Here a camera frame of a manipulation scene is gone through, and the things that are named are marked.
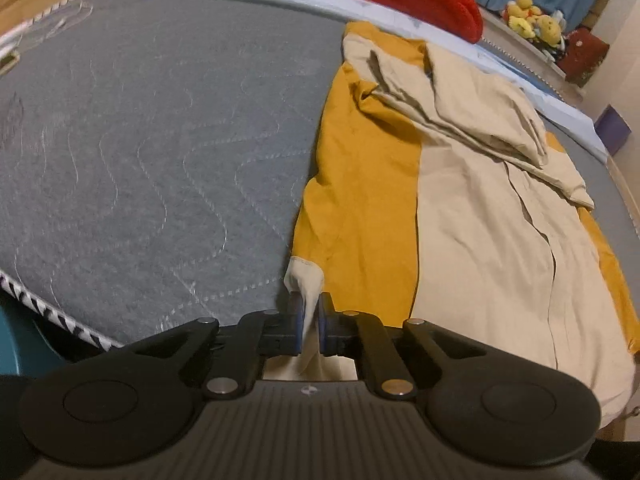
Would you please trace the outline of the grey quilted mattress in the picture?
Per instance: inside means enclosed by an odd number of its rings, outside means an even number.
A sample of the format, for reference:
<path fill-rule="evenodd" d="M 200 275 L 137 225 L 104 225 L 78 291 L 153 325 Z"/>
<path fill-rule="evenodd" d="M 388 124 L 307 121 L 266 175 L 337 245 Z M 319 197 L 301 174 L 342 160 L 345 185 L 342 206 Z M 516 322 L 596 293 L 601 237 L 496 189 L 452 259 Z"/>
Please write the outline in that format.
<path fill-rule="evenodd" d="M 74 0 L 1 79 L 1 317 L 105 351 L 282 301 L 342 18 Z"/>

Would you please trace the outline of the light blue folded sheet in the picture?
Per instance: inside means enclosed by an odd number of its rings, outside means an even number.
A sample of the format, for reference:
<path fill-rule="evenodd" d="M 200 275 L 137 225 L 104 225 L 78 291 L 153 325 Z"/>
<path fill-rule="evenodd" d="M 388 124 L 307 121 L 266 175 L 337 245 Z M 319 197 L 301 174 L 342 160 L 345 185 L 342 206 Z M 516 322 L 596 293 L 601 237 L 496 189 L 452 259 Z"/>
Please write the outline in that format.
<path fill-rule="evenodd" d="M 469 44 L 444 30 L 412 16 L 368 0 L 242 0 L 269 3 L 336 18 L 345 22 L 366 21 L 386 32 L 423 39 L 465 58 L 487 73 L 499 74 L 520 87 L 536 110 L 561 127 L 572 139 L 601 162 L 608 160 L 608 150 L 599 138 L 593 121 L 583 112 L 533 84 L 533 78 L 519 68 L 490 53 L 478 44 Z"/>

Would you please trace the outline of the beige and mustard hooded jacket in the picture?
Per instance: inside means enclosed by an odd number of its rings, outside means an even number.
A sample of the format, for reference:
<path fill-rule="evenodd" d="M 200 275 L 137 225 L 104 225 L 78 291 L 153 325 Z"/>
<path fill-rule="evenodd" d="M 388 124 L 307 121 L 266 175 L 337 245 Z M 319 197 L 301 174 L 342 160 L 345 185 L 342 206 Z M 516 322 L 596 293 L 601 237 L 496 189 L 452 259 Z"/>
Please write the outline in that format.
<path fill-rule="evenodd" d="M 285 286 L 306 307 L 280 380 L 352 379 L 316 305 L 423 318 L 588 386 L 601 420 L 634 391 L 639 320 L 584 179 L 524 92 L 446 49 L 347 24 Z"/>

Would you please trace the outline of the yellow plush toys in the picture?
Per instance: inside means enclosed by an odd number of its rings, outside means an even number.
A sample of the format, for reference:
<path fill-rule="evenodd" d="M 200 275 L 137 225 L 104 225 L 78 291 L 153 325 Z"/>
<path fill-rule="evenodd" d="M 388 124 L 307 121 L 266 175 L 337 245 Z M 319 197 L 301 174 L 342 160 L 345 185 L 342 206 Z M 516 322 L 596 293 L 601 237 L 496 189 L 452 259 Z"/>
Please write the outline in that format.
<path fill-rule="evenodd" d="M 561 11 L 547 14 L 534 0 L 510 0 L 501 16 L 512 32 L 548 58 L 559 60 L 565 54 L 565 20 Z"/>

